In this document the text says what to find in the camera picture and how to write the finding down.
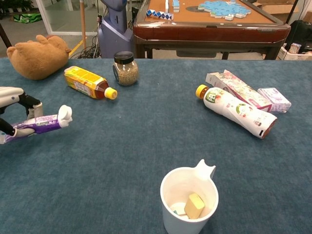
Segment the glass jar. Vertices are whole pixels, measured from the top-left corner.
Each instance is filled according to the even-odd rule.
[[[118,84],[132,85],[138,78],[138,66],[132,52],[121,51],[114,55],[113,71]]]

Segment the cup handle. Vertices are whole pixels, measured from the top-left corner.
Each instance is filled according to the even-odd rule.
[[[202,159],[195,167],[195,173],[202,180],[212,179],[215,174],[215,166],[210,167],[206,165],[205,160]]]

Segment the green bag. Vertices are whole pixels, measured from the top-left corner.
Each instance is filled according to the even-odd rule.
[[[20,14],[13,16],[15,22],[33,23],[42,20],[41,14]]]

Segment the cardboard box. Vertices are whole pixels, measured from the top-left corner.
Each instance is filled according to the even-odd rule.
[[[279,20],[286,22],[293,3],[294,0],[257,0],[253,4]],[[293,13],[298,11],[298,7],[296,6]]]
[[[269,112],[272,107],[272,103],[269,100],[227,70],[224,70],[223,73],[208,73],[206,82],[229,92],[243,102],[255,106],[257,109]]]
[[[306,13],[306,15],[303,18],[303,21],[312,23],[312,11],[308,11]]]

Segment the yellow object in cup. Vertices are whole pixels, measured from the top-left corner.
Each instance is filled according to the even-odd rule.
[[[186,202],[184,211],[189,219],[197,219],[204,207],[205,203],[202,201],[202,199],[196,193],[193,193],[189,195],[189,199]]]

